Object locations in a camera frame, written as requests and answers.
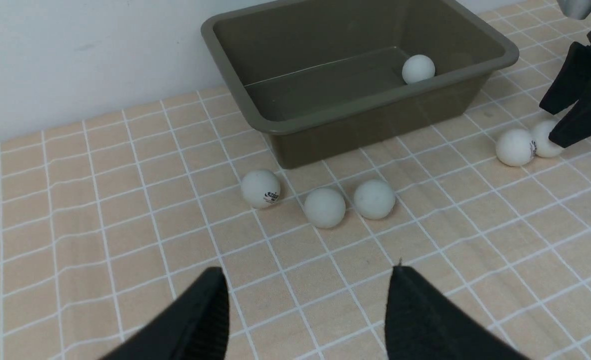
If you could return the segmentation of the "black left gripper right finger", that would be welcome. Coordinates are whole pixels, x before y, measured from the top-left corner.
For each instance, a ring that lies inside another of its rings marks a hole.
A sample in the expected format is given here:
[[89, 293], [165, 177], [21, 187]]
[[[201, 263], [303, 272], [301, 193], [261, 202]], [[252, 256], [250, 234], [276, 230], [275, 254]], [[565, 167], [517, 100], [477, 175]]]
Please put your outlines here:
[[526, 360], [416, 269], [393, 267], [385, 305], [389, 360]]

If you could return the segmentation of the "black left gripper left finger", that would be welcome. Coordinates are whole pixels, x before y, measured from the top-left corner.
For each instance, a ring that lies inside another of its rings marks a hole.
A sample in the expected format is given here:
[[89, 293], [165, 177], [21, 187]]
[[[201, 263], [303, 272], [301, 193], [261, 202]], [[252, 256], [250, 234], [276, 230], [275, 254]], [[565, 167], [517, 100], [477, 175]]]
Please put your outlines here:
[[229, 287], [206, 268], [181, 296], [104, 360], [224, 360], [230, 338]]

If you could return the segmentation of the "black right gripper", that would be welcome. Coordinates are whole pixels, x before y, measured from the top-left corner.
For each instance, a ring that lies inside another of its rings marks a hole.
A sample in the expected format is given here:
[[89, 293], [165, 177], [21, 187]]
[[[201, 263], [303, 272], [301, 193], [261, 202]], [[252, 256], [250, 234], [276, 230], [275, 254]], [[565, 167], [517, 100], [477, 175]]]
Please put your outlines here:
[[539, 103], [541, 109], [556, 115], [576, 102], [548, 135], [561, 148], [591, 137], [591, 92], [584, 91], [591, 79], [591, 30], [586, 38], [589, 45], [570, 44], [558, 75]]

